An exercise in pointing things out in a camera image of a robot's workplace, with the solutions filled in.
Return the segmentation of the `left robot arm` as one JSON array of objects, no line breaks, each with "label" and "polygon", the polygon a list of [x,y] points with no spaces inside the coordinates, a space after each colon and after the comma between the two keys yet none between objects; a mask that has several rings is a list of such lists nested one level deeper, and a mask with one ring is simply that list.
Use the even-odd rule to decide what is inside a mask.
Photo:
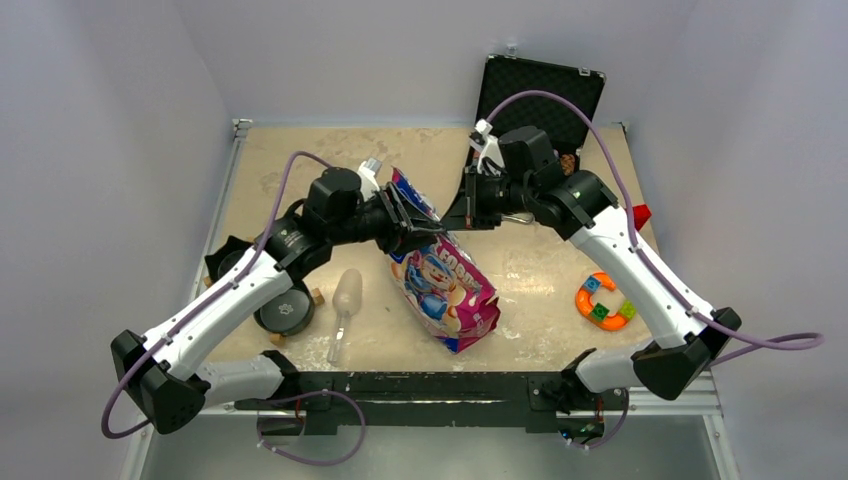
[{"label": "left robot arm", "polygon": [[142,335],[126,330],[110,345],[126,392],[160,434],[222,403],[264,400],[292,405],[297,369],[266,351],[248,361],[212,364],[209,353],[248,316],[329,262],[339,245],[373,241],[385,254],[434,243],[445,229],[393,183],[365,194],[362,176],[329,168],[307,196],[272,220],[240,260],[179,313]]}]

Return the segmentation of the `clear plastic scoop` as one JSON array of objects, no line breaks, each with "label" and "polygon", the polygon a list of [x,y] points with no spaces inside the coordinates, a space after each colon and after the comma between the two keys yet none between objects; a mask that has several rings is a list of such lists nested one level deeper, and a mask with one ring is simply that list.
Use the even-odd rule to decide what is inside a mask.
[{"label": "clear plastic scoop", "polygon": [[337,365],[349,330],[352,318],[361,310],[363,299],[363,278],[358,269],[348,269],[340,277],[332,298],[336,314],[335,334],[327,353],[327,361]]}]

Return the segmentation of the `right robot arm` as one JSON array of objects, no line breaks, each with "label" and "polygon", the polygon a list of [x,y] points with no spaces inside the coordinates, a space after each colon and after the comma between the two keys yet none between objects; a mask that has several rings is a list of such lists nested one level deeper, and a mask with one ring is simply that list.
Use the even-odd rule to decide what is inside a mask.
[{"label": "right robot arm", "polygon": [[449,231],[497,228],[529,213],[606,273],[645,322],[651,339],[628,349],[588,350],[563,371],[561,392],[584,407],[601,392],[642,386],[674,400],[717,359],[739,315],[687,288],[639,234],[613,191],[590,171],[565,174],[547,134],[525,126],[501,137],[479,121],[469,136],[477,159],[441,222]]}]

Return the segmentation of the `pet food bag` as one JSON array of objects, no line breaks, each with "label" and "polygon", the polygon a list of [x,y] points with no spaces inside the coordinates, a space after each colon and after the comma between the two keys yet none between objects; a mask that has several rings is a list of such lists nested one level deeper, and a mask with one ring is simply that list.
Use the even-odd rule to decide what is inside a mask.
[{"label": "pet food bag", "polygon": [[423,327],[449,352],[467,349],[496,328],[501,316],[496,288],[453,234],[391,254],[389,266]]}]

